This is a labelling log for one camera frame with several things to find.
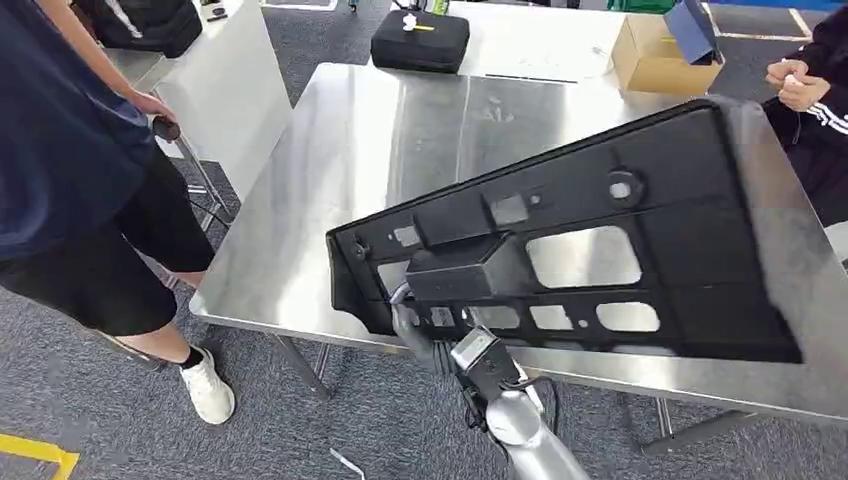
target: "yellow tape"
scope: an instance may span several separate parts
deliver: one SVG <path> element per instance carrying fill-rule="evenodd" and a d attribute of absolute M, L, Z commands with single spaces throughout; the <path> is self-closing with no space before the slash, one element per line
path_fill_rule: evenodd
<path fill-rule="evenodd" d="M 52 443 L 27 440 L 0 433 L 0 453 L 31 458 L 41 462 L 58 463 L 59 469 L 52 480 L 68 480 L 79 460 L 78 453 L 62 450 Z"/>

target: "handle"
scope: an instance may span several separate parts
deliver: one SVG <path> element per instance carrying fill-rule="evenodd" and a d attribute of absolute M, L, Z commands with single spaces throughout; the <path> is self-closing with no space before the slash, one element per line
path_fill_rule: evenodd
<path fill-rule="evenodd" d="M 173 142 L 180 138 L 182 132 L 180 131 L 180 126 L 172 122 L 168 117 L 157 115 L 153 118 L 153 134 L 163 140 Z"/>

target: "robotic arm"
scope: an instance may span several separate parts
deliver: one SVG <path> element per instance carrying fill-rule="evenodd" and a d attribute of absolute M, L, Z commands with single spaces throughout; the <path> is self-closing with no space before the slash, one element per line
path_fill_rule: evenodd
<path fill-rule="evenodd" d="M 545 425 L 539 409 L 517 384 L 518 369 L 503 343 L 483 326 L 475 327 L 445 358 L 444 351 L 413 327 L 415 313 L 401 302 L 411 292 L 401 285 L 391 297 L 392 326 L 415 355 L 428 365 L 455 367 L 466 399 L 484 422 L 484 430 L 509 455 L 524 480 L 589 480 L 574 455 Z"/>

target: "black bag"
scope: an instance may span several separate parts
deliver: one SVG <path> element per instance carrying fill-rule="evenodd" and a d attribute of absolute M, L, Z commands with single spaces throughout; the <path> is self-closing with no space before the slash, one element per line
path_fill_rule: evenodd
<path fill-rule="evenodd" d="M 203 25 L 191 0 L 75 0 L 105 47 L 178 57 Z"/>
<path fill-rule="evenodd" d="M 403 29 L 403 18 L 412 13 L 419 28 Z M 468 20 L 426 12 L 389 12 L 371 37 L 374 65 L 385 68 L 456 73 L 468 46 Z"/>

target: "stainless steel table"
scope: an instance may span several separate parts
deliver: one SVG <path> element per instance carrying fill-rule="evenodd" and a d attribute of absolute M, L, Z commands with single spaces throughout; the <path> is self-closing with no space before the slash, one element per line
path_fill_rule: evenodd
<path fill-rule="evenodd" d="M 331 307 L 327 230 L 680 101 L 321 65 L 191 309 L 222 325 L 398 352 L 396 338 L 371 335 Z M 848 424 L 848 277 L 770 129 L 748 133 L 744 148 L 756 151 L 743 174 L 767 284 L 804 365 L 513 348 L 516 360 L 583 385 Z M 665 401 L 658 407 L 669 433 Z M 752 417 L 731 412 L 678 435 Z"/>

